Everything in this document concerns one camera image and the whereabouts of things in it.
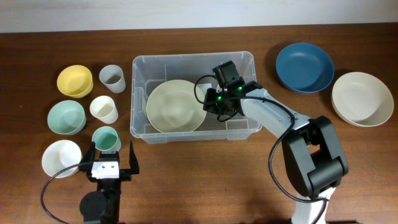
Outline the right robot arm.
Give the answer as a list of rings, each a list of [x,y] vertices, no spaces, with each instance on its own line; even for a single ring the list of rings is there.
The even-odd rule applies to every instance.
[[[330,197],[348,173],[335,127],[327,117],[297,113],[254,81],[207,89],[203,108],[229,118],[241,114],[277,137],[269,154],[268,170],[279,190],[296,202],[290,222],[326,222]],[[297,195],[288,193],[274,174],[272,161],[278,146],[282,147],[287,177]]]

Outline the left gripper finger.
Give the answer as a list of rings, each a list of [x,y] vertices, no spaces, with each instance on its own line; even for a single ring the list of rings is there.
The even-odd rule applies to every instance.
[[[131,170],[139,170],[139,163],[134,152],[134,146],[132,141],[129,143],[129,165]]]
[[[89,150],[83,156],[81,163],[83,164],[91,164],[95,158],[95,142],[91,142]]]

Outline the cream plate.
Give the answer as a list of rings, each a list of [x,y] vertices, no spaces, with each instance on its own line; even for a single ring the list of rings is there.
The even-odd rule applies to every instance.
[[[206,118],[206,111],[200,103],[204,97],[192,82],[164,82],[152,91],[147,100],[148,120],[162,133],[194,131]]]
[[[331,102],[341,119],[358,127],[379,126],[394,112],[394,99],[388,87],[364,72],[339,77],[333,85]]]

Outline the white bowl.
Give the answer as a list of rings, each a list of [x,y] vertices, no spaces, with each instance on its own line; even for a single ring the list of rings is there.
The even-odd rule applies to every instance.
[[[48,176],[80,163],[83,158],[80,147],[71,140],[59,140],[52,143],[42,156],[42,168]]]

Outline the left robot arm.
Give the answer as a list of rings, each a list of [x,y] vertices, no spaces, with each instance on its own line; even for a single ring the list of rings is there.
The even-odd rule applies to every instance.
[[[95,159],[95,143],[83,156],[79,167],[86,173],[90,182],[96,183],[97,188],[87,193],[80,202],[80,213],[84,223],[118,223],[121,198],[121,183],[132,179],[139,173],[139,164],[134,152],[133,143],[129,144],[128,169],[119,167],[119,152],[101,152]]]

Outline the dark blue plate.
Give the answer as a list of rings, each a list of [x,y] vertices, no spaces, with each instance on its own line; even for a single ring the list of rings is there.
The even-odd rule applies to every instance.
[[[277,56],[275,69],[283,86],[301,94],[322,91],[335,77],[331,57],[320,47],[305,42],[284,47]]]

